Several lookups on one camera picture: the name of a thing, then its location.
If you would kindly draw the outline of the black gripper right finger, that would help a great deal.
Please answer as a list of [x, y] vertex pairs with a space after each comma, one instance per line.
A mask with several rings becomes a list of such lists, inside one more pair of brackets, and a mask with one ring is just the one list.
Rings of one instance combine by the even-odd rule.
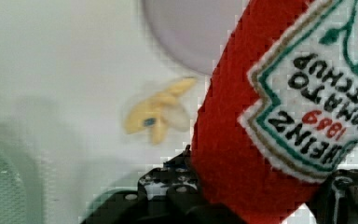
[[307, 202], [317, 224], [358, 224], [358, 169], [339, 169]]

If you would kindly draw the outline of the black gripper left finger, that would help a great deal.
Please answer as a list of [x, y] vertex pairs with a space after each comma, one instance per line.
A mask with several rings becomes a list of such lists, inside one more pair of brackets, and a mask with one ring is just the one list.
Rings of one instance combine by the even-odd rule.
[[191, 167], [191, 149], [154, 168], [136, 190], [108, 191], [80, 224], [246, 224], [221, 203], [209, 203]]

